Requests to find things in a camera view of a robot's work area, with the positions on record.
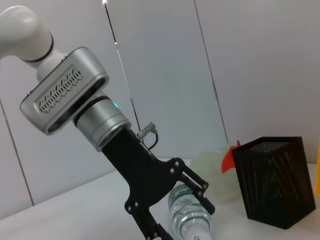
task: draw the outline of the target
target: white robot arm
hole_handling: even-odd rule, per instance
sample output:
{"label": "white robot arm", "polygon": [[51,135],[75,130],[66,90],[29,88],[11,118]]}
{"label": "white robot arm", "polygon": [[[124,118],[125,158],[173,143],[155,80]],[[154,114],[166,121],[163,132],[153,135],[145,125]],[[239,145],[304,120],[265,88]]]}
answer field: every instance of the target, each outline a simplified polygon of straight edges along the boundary
{"label": "white robot arm", "polygon": [[103,94],[109,77],[88,48],[77,48],[68,55],[59,52],[36,14],[27,7],[14,6],[0,14],[0,59],[9,55],[37,68],[39,84],[22,101],[23,115],[46,135],[73,121],[128,182],[130,195],[124,208],[146,240],[173,240],[149,208],[177,181],[189,186],[203,207],[214,213],[215,207],[203,194],[209,186],[206,181],[182,159],[160,161],[143,145],[142,138],[154,130],[154,124],[137,136],[130,130],[130,121]]}

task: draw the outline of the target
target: cable connector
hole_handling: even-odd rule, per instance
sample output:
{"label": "cable connector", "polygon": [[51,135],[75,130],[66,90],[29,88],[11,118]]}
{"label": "cable connector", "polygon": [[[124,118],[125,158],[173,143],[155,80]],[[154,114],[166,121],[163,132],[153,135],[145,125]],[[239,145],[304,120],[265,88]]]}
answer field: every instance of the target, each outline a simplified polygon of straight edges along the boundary
{"label": "cable connector", "polygon": [[150,132],[152,132],[153,134],[157,133],[156,125],[153,122],[150,122],[144,129],[138,132],[136,138],[141,141]]}

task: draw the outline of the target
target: white wall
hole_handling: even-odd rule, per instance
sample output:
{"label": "white wall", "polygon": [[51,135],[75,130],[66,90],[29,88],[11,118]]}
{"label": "white wall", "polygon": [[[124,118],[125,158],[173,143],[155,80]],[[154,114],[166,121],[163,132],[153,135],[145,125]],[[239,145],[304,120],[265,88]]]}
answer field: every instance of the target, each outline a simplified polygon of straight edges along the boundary
{"label": "white wall", "polygon": [[[143,128],[159,158],[194,158],[226,143],[192,0],[110,0],[107,8]],[[154,141],[151,136],[146,145]]]}
{"label": "white wall", "polygon": [[0,219],[31,206],[26,182],[0,107]]}
{"label": "white wall", "polygon": [[230,141],[320,132],[320,1],[196,0]]}
{"label": "white wall", "polygon": [[[70,52],[81,46],[91,49],[110,76],[105,92],[137,131],[129,90],[102,1],[2,0],[0,12],[14,5],[33,9],[62,50]],[[19,110],[21,101],[37,85],[35,70],[15,57],[3,59],[0,65],[0,97],[35,204],[114,170],[72,123],[50,137],[36,130]]]}

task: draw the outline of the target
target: bottle label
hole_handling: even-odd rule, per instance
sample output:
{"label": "bottle label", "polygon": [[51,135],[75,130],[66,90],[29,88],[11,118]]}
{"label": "bottle label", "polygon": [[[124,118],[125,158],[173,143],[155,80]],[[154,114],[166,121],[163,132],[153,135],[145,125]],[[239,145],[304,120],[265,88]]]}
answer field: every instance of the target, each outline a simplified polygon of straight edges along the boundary
{"label": "bottle label", "polygon": [[176,186],[169,195],[169,208],[172,207],[174,202],[185,195],[192,195],[193,192],[190,187],[188,187],[185,184],[181,184],[179,186]]}

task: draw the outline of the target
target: table surface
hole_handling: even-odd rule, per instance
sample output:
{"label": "table surface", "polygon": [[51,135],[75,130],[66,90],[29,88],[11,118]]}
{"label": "table surface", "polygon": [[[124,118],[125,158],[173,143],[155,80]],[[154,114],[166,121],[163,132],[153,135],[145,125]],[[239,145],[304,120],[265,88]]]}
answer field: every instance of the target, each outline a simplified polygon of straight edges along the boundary
{"label": "table surface", "polygon": [[[309,164],[314,183],[316,165]],[[1,240],[143,240],[133,218],[124,210],[129,186],[118,172],[26,209],[0,221]],[[214,240],[318,240],[320,209],[288,230],[247,219],[242,198],[217,203]],[[316,198],[320,207],[320,198]],[[168,198],[150,209],[169,230]]]}

